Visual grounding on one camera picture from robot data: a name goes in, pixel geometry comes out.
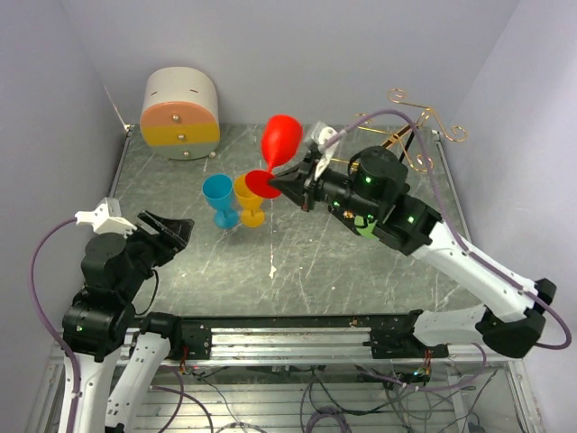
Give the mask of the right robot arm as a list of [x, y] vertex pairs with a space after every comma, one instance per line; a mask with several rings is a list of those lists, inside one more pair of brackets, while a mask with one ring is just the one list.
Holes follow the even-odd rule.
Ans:
[[325, 169], [317, 175], [319, 156], [311, 147], [301, 163], [273, 176], [269, 185], [305, 211], [326, 203], [341, 222], [352, 213], [382, 244], [434, 266], [480, 301], [468, 309], [418, 313], [413, 326], [398, 333], [404, 355], [477, 343], [521, 359], [536, 347], [556, 292], [551, 281], [521, 277], [453, 233], [439, 212], [409, 195], [408, 168], [389, 150], [362, 150], [351, 174]]

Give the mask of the red wine glass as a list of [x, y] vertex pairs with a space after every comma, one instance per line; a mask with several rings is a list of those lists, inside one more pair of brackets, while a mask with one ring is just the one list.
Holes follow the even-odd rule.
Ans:
[[292, 116], [274, 115], [265, 124], [261, 138], [261, 155], [265, 169], [251, 170], [245, 176], [248, 189], [261, 198], [276, 198], [280, 191], [269, 184], [273, 170], [290, 161], [303, 137], [303, 127]]

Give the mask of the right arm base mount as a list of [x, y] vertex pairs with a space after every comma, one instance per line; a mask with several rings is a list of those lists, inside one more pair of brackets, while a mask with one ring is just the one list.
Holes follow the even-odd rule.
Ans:
[[383, 315], [371, 325], [370, 339], [364, 345], [371, 349], [373, 359], [422, 359], [431, 355], [433, 359], [446, 358], [448, 346], [426, 345], [418, 340], [415, 324], [422, 310], [403, 315]]

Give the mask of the orange wine glass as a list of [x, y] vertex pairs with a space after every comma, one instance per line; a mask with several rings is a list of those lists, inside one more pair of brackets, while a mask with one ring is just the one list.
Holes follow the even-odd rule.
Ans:
[[249, 228], [261, 226], [265, 214], [261, 209], [263, 198], [254, 194], [246, 184], [246, 175], [237, 177], [234, 181], [234, 195], [241, 208], [240, 219], [243, 225]]

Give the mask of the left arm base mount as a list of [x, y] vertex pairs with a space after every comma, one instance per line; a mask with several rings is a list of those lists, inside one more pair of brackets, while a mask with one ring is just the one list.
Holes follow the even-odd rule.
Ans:
[[211, 354], [211, 329], [199, 320], [169, 313], [152, 312], [139, 325], [141, 334], [152, 332], [168, 339], [168, 358], [177, 361], [186, 355], [190, 360], [207, 360]]

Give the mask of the blue wine glass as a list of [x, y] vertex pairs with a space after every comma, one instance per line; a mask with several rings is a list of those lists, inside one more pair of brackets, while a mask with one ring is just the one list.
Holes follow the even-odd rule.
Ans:
[[233, 181], [230, 177], [218, 173], [208, 177], [202, 185], [202, 193], [207, 204], [215, 211], [213, 221], [218, 228], [228, 230], [239, 222], [234, 209]]

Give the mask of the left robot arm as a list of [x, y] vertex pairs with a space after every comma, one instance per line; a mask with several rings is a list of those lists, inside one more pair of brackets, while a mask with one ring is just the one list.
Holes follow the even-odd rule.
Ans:
[[63, 432], [132, 431], [160, 364], [183, 349], [180, 318], [150, 313], [120, 379], [113, 379], [126, 332], [136, 317], [135, 295], [158, 268], [185, 249], [195, 225], [191, 219], [168, 219], [148, 211], [138, 217], [150, 231], [106, 203], [75, 215], [77, 225], [92, 226], [96, 235], [81, 262], [84, 286], [62, 319], [68, 346]]

